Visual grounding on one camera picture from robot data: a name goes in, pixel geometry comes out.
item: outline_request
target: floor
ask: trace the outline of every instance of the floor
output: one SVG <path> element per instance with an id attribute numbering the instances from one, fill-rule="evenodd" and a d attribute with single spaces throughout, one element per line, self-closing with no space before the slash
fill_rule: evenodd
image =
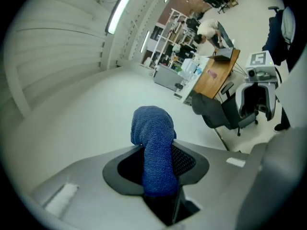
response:
<path id="1" fill-rule="evenodd" d="M 244 67 L 248 55 L 261 51 L 266 42 L 269 32 L 269 18 L 275 14 L 274 11 L 268 10 L 268 7 L 283 8 L 283 3 L 281 0 L 238 0 L 238 2 L 239 5 L 226 10 L 225 13 L 218 14 L 215 9 L 210 9 L 204 14 L 201 21 L 215 18 L 223 25 L 229 38 L 235 40 L 235 47 L 241 50 L 237 63 Z M 213 47 L 210 43 L 199 47 L 201 55 L 209 55 L 212 51 Z M 282 79 L 286 80 L 288 75 L 286 62 L 283 62 L 278 69 Z M 233 94 L 236 87 L 243 82 L 243 76 L 234 73 L 227 80 L 227 82 L 229 81 L 235 84 L 230 91 Z M 217 131 L 231 151 L 250 153 L 255 144 L 267 142 L 275 135 L 273 128 L 280 122 L 280 117 L 281 105 L 276 103 L 275 116 L 271 121 L 268 122 L 265 114 L 260 113 L 257 117 L 259 124 L 251 124 L 244 128 L 240 137 L 236 135 L 236 130 L 228 130 L 225 127 L 220 127 Z"/>
<path id="2" fill-rule="evenodd" d="M 148 73 L 141 66 L 98 73 L 35 109 L 2 151 L 15 185 L 30 192 L 75 161 L 131 146 L 133 112 L 143 105 L 164 108 L 179 140 L 225 150 L 215 131 Z"/>

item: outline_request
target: person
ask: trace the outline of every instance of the person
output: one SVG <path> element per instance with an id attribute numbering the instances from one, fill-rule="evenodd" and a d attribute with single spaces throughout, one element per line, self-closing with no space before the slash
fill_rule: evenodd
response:
<path id="1" fill-rule="evenodd" d="M 234 44 L 229 39 L 221 23 L 215 19 L 208 19 L 199 25 L 197 35 L 194 37 L 194 42 L 203 44 L 208 40 L 215 49 L 219 49 L 224 48 L 222 38 L 227 43 L 228 47 L 234 47 Z"/>
<path id="2" fill-rule="evenodd" d="M 268 39 L 262 50 L 268 50 L 274 64 L 280 66 L 286 60 L 289 73 L 298 61 L 307 41 L 305 24 L 295 18 L 290 7 L 279 10 L 270 20 Z M 274 132 L 281 132 L 290 127 L 287 115 L 282 109 L 280 124 L 276 125 Z"/>

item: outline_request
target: blue towel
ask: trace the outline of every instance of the blue towel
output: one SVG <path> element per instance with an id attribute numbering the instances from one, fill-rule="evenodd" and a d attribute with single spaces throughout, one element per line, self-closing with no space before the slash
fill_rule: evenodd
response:
<path id="1" fill-rule="evenodd" d="M 178 190 L 171 147 L 176 137 L 173 120 L 165 110 L 142 106 L 134 112 L 131 142 L 145 147 L 142 185 L 146 196 L 168 196 Z"/>

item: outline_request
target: white shirt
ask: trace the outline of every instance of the white shirt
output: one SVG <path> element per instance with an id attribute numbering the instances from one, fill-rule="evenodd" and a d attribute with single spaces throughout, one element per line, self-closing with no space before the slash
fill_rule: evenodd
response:
<path id="1" fill-rule="evenodd" d="M 217 30 L 218 21 L 215 19 L 205 20 L 198 27 L 197 34 L 205 36 L 207 39 L 212 38 Z"/>

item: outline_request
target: laptop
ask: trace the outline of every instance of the laptop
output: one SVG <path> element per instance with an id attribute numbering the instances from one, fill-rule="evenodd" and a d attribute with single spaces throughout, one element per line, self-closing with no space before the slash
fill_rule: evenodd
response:
<path id="1" fill-rule="evenodd" d="M 234 48 L 220 48 L 215 56 L 209 56 L 208 58 L 220 61 L 228 61 L 231 59 Z"/>

